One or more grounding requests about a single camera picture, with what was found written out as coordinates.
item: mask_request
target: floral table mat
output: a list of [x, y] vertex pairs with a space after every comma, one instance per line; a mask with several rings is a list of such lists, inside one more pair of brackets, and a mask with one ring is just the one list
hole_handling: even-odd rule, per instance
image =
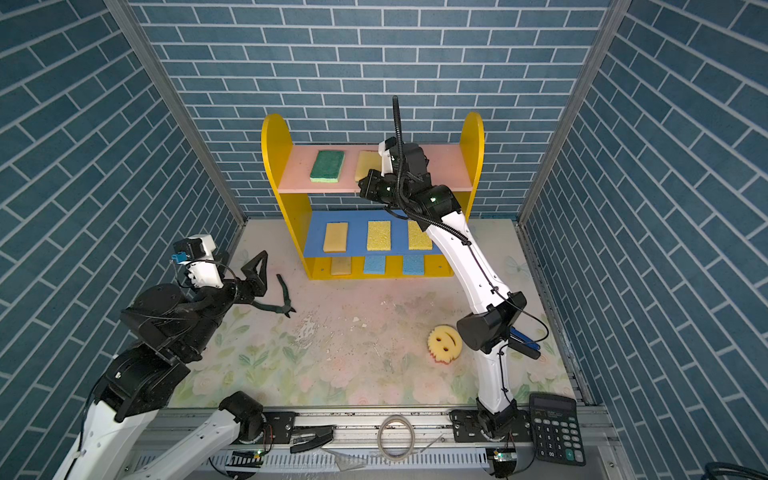
[[[512, 222], [471, 220], [470, 227], [499, 277], [546, 322]], [[268, 406], [474, 404], [473, 352], [465, 347], [445, 365], [426, 346], [435, 326], [455, 327], [469, 313], [455, 277], [310, 281], [282, 220], [250, 220], [230, 265], [239, 272], [261, 250], [269, 253], [269, 290], [259, 301], [282, 304], [280, 273], [297, 312], [286, 318], [252, 306], [230, 309], [171, 407], [218, 406], [237, 390]], [[544, 334], [525, 316], [515, 328], [533, 339]], [[534, 391], [573, 396], [553, 338], [541, 353], [538, 360], [507, 355], [510, 390], [521, 403]]]

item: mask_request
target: calculator keypad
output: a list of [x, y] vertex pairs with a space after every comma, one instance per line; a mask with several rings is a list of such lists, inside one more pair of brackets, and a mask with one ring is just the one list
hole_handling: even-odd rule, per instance
[[583, 465], [584, 452], [576, 418], [552, 420], [544, 415], [547, 413], [538, 410], [531, 414], [537, 458], [547, 462]]

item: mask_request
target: wooden shelf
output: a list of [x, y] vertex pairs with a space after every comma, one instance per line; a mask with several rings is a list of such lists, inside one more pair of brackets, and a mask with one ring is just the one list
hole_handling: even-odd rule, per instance
[[[391, 221], [392, 249], [386, 251], [368, 250], [368, 222], [374, 220]], [[326, 238], [326, 225], [333, 222], [346, 222], [349, 230], [346, 236], [346, 252], [323, 252]], [[408, 250], [408, 221], [394, 218], [384, 210], [334, 210], [332, 212], [312, 212], [310, 233], [304, 245], [305, 257], [373, 257], [379, 255], [440, 255], [440, 249], [433, 243], [431, 250]]]
[[[293, 244], [299, 254], [306, 275], [311, 280], [340, 280], [340, 279], [375, 279], [375, 278], [423, 278], [429, 276], [452, 276], [453, 269], [434, 245], [432, 250], [407, 250], [407, 223], [389, 216], [382, 210], [337, 210], [334, 212], [313, 212], [309, 194], [322, 193], [357, 193], [359, 188], [354, 179], [357, 158], [360, 151], [376, 151], [376, 145], [294, 145], [285, 120], [278, 114], [267, 115], [261, 128], [261, 148], [264, 158], [264, 170], [270, 180], [270, 185], [280, 212], [288, 225]], [[469, 218], [472, 203], [477, 193], [482, 161], [485, 151], [485, 130], [480, 115], [471, 112], [464, 120], [462, 136], [458, 145], [422, 145], [424, 153], [429, 158], [429, 173], [432, 184], [447, 185], [456, 197], [462, 212]], [[345, 151], [339, 182], [335, 184], [314, 183], [310, 181], [310, 171], [314, 165], [317, 152], [320, 150]], [[347, 240], [347, 252], [327, 254], [323, 252], [325, 224], [329, 218], [349, 219], [333, 221], [351, 221], [357, 219], [366, 221], [372, 215], [384, 215], [382, 218], [370, 220], [392, 221], [392, 247], [388, 252], [368, 252], [367, 249], [350, 249], [350, 245], [363, 245], [359, 239], [353, 242]], [[400, 230], [402, 222], [405, 231]], [[351, 237], [368, 236], [367, 224], [361, 223]], [[384, 275], [363, 273], [365, 256], [386, 255]], [[424, 255], [424, 275], [411, 276], [402, 274], [403, 254]], [[331, 256], [352, 257], [352, 273], [350, 275], [331, 275]]]
[[[457, 144], [421, 147], [429, 159], [427, 169], [432, 175], [433, 185], [446, 185], [455, 192], [472, 191], [461, 147]], [[356, 194], [360, 192], [355, 182], [357, 158], [361, 151], [377, 151], [378, 148], [378, 145], [293, 145], [277, 191], [281, 194]], [[310, 180], [310, 171], [317, 152], [321, 150], [344, 152], [344, 164], [336, 183]]]

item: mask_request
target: blue brick wall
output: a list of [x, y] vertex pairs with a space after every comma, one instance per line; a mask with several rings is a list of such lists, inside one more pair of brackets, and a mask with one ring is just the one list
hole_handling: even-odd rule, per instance
[[0, 478], [51, 478], [119, 309], [237, 226], [101, 0], [0, 12]]
[[482, 115], [472, 213], [513, 217], [608, 2], [131, 4], [249, 216], [279, 214], [260, 153], [266, 114], [286, 118], [296, 143], [373, 144], [392, 135], [397, 94], [407, 141], [458, 142], [467, 113]]
[[768, 469], [766, 25], [634, 0], [528, 222], [638, 478]]

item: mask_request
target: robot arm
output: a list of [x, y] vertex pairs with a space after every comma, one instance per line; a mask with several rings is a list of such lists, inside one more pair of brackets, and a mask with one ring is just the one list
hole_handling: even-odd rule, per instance
[[538, 358], [538, 352], [513, 340], [510, 327], [526, 305], [488, 265], [469, 231], [461, 206], [445, 185], [432, 186], [429, 159], [417, 144], [404, 144], [399, 104], [392, 98], [396, 136], [379, 145], [382, 170], [369, 170], [359, 182], [360, 196], [400, 209], [415, 220], [440, 248], [464, 289], [472, 313], [457, 322], [458, 333], [473, 350], [478, 369], [478, 419], [492, 439], [506, 435], [517, 415], [503, 358], [508, 346]]
[[[205, 346], [233, 304], [285, 315], [295, 312], [280, 275], [285, 305], [263, 305], [254, 299], [266, 292], [266, 252], [243, 266], [245, 280], [236, 276], [223, 280], [217, 268], [221, 264], [214, 261], [215, 248], [210, 235], [174, 244], [173, 259], [187, 268], [194, 296], [165, 283], [145, 290], [121, 312], [121, 321], [140, 343], [116, 356], [94, 386], [81, 434], [55, 480], [115, 478], [131, 446], [189, 374], [186, 364], [202, 359]], [[235, 392], [197, 430], [128, 478], [181, 480], [234, 440], [250, 442], [265, 435], [262, 411], [256, 400]]]

